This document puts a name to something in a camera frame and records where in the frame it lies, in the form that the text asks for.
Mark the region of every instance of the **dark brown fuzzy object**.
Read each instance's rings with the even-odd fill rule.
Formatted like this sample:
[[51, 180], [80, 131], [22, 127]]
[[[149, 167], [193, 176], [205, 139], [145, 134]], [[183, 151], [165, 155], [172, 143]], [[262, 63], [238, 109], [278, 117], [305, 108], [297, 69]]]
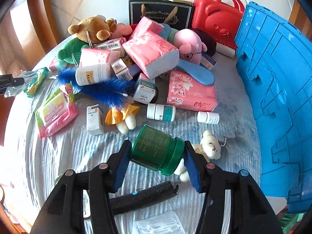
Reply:
[[216, 42], [213, 37], [211, 37], [208, 33], [197, 29], [197, 28], [190, 28], [192, 31], [196, 32], [197, 35], [200, 37], [202, 42], [207, 46], [207, 52], [209, 56], [213, 56], [216, 53]]

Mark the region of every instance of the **white plastic jar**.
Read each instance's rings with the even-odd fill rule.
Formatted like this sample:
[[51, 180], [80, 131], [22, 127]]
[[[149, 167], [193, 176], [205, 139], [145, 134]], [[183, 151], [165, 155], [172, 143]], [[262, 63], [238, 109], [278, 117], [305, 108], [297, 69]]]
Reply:
[[163, 121], [174, 121], [176, 109], [172, 105], [149, 104], [146, 118]]
[[110, 66], [98, 64], [79, 67], [76, 70], [76, 81], [79, 86], [101, 83], [110, 79]]
[[219, 123], [219, 119], [220, 116], [218, 113], [198, 112], [197, 114], [197, 122], [217, 125]]

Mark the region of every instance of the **blue plastic crate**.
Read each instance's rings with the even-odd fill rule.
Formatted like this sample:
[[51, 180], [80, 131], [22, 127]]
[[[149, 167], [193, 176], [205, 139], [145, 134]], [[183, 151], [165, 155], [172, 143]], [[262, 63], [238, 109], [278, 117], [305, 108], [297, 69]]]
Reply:
[[257, 123], [267, 196], [290, 213], [312, 203], [312, 43], [291, 23], [250, 2], [235, 38], [237, 70]]

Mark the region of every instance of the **plush toy eye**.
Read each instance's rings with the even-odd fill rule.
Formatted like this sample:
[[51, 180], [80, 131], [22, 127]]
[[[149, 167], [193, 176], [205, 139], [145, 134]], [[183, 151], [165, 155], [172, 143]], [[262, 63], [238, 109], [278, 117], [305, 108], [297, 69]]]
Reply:
[[191, 53], [185, 54], [184, 58], [187, 59], [187, 60], [190, 60], [192, 58], [192, 54]]

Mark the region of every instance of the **green jar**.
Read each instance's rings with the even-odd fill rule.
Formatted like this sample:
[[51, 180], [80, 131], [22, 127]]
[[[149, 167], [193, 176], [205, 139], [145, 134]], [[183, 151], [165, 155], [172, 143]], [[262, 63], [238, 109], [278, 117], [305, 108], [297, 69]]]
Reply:
[[170, 176], [183, 157], [184, 141], [145, 125], [132, 148], [131, 161]]

